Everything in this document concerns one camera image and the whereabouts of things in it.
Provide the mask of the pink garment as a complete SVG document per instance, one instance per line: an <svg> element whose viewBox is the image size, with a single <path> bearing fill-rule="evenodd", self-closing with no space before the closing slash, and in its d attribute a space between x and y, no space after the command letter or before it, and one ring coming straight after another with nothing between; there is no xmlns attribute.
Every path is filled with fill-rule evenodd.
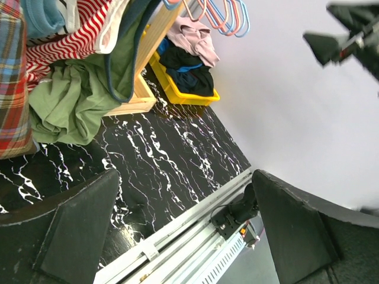
<svg viewBox="0 0 379 284"><path fill-rule="evenodd" d="M178 16L166 36L175 46L198 56L207 67L215 67L220 60L213 46L211 30L201 22Z"/></svg>

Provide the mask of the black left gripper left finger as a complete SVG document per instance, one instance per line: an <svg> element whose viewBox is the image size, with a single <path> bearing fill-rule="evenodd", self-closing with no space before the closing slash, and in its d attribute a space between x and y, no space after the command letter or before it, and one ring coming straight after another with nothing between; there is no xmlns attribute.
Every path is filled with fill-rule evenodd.
<svg viewBox="0 0 379 284"><path fill-rule="evenodd" d="M118 184L110 169L1 214L1 283L93 283Z"/></svg>

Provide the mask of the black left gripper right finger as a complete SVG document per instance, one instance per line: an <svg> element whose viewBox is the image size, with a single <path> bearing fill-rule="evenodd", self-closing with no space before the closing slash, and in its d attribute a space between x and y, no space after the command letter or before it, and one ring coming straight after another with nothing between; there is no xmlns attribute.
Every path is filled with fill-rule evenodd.
<svg viewBox="0 0 379 284"><path fill-rule="evenodd" d="M378 217L256 170L252 183L280 283L378 283Z"/></svg>

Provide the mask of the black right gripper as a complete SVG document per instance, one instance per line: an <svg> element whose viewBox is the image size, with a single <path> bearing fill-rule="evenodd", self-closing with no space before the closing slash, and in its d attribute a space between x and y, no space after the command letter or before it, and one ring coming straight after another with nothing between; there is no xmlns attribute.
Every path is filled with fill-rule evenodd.
<svg viewBox="0 0 379 284"><path fill-rule="evenodd" d="M378 2L363 4L329 3L327 11L349 30L361 30L351 35L331 35L306 32L308 44L321 66L342 63L354 56L378 81Z"/></svg>

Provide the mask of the black garment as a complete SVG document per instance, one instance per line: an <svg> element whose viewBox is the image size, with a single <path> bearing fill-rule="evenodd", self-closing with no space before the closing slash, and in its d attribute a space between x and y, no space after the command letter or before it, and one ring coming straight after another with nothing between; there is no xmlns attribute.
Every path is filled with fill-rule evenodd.
<svg viewBox="0 0 379 284"><path fill-rule="evenodd" d="M193 56L184 49L172 46L160 55L159 63L168 69L185 73L195 69L205 69L209 71L209 67L205 66L198 56Z"/></svg>

